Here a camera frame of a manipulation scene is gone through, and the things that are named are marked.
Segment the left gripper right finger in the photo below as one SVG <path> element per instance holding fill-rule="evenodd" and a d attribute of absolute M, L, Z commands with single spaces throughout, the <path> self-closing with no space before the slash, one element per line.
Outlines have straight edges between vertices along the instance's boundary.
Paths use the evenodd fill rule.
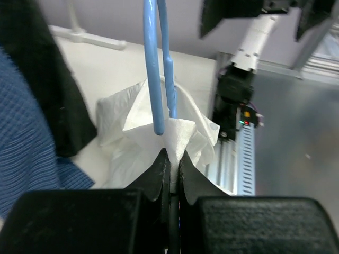
<path fill-rule="evenodd" d="M 316 200 L 229 196 L 187 153 L 179 197 L 182 253 L 338 253 L 338 235 Z"/>

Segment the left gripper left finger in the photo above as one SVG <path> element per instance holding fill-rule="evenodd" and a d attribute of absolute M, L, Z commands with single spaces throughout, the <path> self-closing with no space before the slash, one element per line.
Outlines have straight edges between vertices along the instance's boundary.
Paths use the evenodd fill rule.
<path fill-rule="evenodd" d="M 169 169 L 162 149 L 124 189 L 28 192 L 1 230 L 1 253 L 163 253 Z"/>

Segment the white shirt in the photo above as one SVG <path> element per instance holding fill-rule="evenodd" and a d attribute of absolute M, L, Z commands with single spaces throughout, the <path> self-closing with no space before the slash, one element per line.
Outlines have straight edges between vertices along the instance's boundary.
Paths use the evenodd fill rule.
<path fill-rule="evenodd" d="M 147 80 L 97 101 L 99 145 L 108 147 L 111 153 L 108 187 L 127 187 L 153 164 L 162 148 L 171 165 L 171 185 L 176 182 L 174 177 L 185 152 L 199 170 L 212 162 L 220 126 L 199 110 L 179 83 L 175 88 L 177 118 L 169 117 L 163 101 L 162 135 L 154 132 Z"/>

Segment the blue wire hanger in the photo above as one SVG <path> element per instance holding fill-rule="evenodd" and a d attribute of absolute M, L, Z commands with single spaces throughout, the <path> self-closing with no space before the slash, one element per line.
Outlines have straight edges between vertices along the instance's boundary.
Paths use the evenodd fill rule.
<path fill-rule="evenodd" d="M 170 56 L 169 49 L 170 41 L 166 2 L 163 0 L 144 0 L 144 50 L 151 112 L 153 116 L 153 126 L 155 134 L 163 135 L 165 131 L 165 123 L 157 52 L 157 13 L 159 14 L 160 29 L 162 35 L 162 52 L 167 107 L 170 117 L 177 118 L 177 93 L 174 85 L 173 60 Z"/>

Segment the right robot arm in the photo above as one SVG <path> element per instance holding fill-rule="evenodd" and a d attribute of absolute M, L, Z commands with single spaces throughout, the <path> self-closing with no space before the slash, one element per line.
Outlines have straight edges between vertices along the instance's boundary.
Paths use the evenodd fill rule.
<path fill-rule="evenodd" d="M 299 42 L 306 32 L 332 17 L 335 1 L 205 1 L 200 25 L 204 37 L 225 19 L 251 19 L 252 22 L 237 51 L 217 75 L 212 120 L 220 126 L 219 137 L 235 140 L 241 128 L 259 124 L 249 109 L 253 78 L 267 40 L 279 19 L 297 9 L 293 39 Z"/>

